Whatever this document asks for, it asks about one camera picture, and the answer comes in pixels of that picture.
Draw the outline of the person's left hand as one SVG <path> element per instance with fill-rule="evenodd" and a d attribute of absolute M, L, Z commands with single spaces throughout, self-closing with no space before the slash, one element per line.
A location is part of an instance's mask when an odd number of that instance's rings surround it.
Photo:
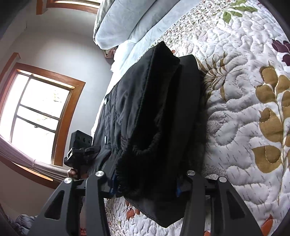
<path fill-rule="evenodd" d="M 77 179 L 77 177 L 78 177 L 78 172 L 77 172 L 77 170 L 71 168 L 71 169 L 69 169 L 69 170 L 67 171 L 67 175 L 68 175 L 69 178 Z"/>

